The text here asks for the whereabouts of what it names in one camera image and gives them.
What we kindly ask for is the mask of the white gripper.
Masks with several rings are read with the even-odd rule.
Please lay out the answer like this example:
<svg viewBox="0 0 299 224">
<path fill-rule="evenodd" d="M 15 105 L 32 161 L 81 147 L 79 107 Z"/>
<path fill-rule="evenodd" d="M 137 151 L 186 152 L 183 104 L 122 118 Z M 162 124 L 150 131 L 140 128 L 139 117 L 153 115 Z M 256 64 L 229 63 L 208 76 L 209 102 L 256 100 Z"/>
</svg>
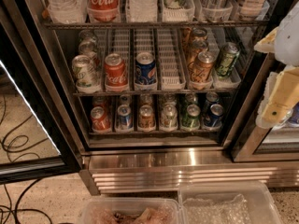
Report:
<svg viewBox="0 0 299 224">
<path fill-rule="evenodd" d="M 278 125 L 299 102 L 299 2 L 254 50 L 274 53 L 275 58 L 291 66 L 279 73 L 271 72 L 263 92 L 255 123 L 263 129 Z"/>
</svg>

